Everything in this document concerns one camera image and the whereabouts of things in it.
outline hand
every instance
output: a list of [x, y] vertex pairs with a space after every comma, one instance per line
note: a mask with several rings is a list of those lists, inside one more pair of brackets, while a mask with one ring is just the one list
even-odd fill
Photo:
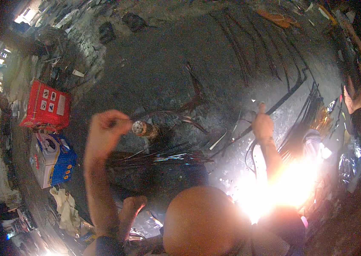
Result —
[[256, 116], [255, 121], [253, 122], [253, 133], [256, 136], [256, 139], [259, 141], [273, 140], [273, 129], [274, 123], [271, 120], [270, 116], [265, 114], [266, 105], [260, 103], [259, 113]]
[[129, 117], [118, 110], [109, 110], [92, 116], [84, 164], [94, 160], [105, 161], [116, 147], [120, 136], [126, 134], [132, 126]]

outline debris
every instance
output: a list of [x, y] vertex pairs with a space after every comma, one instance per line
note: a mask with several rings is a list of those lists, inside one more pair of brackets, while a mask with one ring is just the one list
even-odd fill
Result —
[[337, 21], [336, 19], [334, 19], [334, 17], [330, 14], [330, 12], [328, 12], [326, 10], [326, 8], [324, 8], [324, 6], [322, 6], [321, 4], [317, 4], [318, 5], [318, 9], [321, 9], [328, 17], [329, 19], [331, 20], [331, 22], [333, 23], [333, 25], [337, 25]]
[[309, 10], [311, 10], [311, 8], [312, 8], [313, 6], [314, 6], [313, 3], [310, 3], [310, 6], [306, 9], [305, 12], [308, 12]]
[[281, 14], [271, 14], [261, 9], [257, 9], [257, 13], [263, 16], [264, 18], [272, 21], [273, 23], [279, 25], [282, 28], [288, 28], [290, 27], [290, 25], [294, 25], [298, 28], [301, 28], [300, 23], [298, 23], [291, 17], [286, 17]]
[[74, 69], [74, 71], [72, 72], [72, 74], [75, 74], [76, 76], [79, 76], [79, 77], [84, 77], [84, 74], [81, 73], [80, 71]]
[[136, 136], [155, 138], [158, 134], [158, 131], [159, 129], [156, 125], [151, 125], [147, 122], [136, 121], [132, 124], [132, 132]]
[[320, 11], [321, 15], [323, 15], [325, 18], [327, 18], [328, 20], [330, 19], [330, 17], [328, 17], [328, 15], [325, 13], [325, 11], [323, 11], [321, 9], [321, 7], [318, 8], [318, 10]]
[[55, 187], [50, 189], [50, 194], [57, 202], [57, 212], [61, 215], [59, 227], [75, 237], [80, 234], [81, 219], [75, 209], [74, 198], [62, 188], [59, 191]]
[[69, 23], [73, 19], [78, 18], [79, 15], [80, 15], [79, 9], [75, 9], [72, 12], [65, 15], [64, 18], [62, 18], [61, 21], [59, 23], [57, 23], [54, 27], [55, 28], [61, 28], [62, 26], [66, 25], [67, 23]]
[[355, 11], [349, 11], [345, 14], [349, 19], [349, 23], [353, 23], [355, 19]]
[[342, 51], [338, 50], [338, 57], [340, 57], [341, 61], [344, 61], [344, 58], [342, 57]]
[[152, 215], [152, 212], [147, 210], [147, 214], [158, 226], [163, 227], [163, 224]]
[[100, 32], [100, 43], [106, 44], [111, 40], [115, 39], [114, 29], [110, 22], [103, 23], [99, 28], [98, 31]]
[[132, 32], [140, 31], [144, 27], [156, 28], [153, 26], [149, 26], [148, 23], [143, 18], [130, 12], [125, 14], [124, 17], [122, 17], [122, 21], [125, 24], [127, 24], [127, 26]]
[[212, 150], [219, 143], [219, 141], [223, 139], [223, 137], [226, 135], [227, 132], [228, 130], [226, 129], [225, 134], [223, 134], [223, 136], [221, 136], [220, 139], [217, 140], [209, 149]]

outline bundle of wires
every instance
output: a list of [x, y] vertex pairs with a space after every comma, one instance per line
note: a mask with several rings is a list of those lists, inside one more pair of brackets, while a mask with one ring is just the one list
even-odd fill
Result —
[[324, 107], [323, 98], [318, 90], [318, 84], [314, 82], [300, 114], [278, 149], [284, 163], [302, 155], [303, 138], [306, 132], [310, 128], [317, 128], [318, 120], [324, 119], [321, 112], [322, 107]]
[[191, 145], [180, 144], [170, 149], [145, 154], [148, 148], [135, 154], [113, 152], [108, 160], [111, 167], [139, 167], [163, 164], [193, 165], [212, 162], [199, 151], [193, 151]]

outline white paper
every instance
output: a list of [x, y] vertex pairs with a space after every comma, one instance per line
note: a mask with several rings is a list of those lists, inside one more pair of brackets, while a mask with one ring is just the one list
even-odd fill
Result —
[[57, 115], [64, 115], [64, 108], [65, 108], [65, 96], [60, 95], [57, 105]]

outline plastic sheet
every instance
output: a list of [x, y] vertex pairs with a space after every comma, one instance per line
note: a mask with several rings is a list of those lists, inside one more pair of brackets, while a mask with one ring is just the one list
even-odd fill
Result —
[[345, 187], [361, 174], [361, 147], [354, 138], [345, 148], [338, 165], [339, 182]]

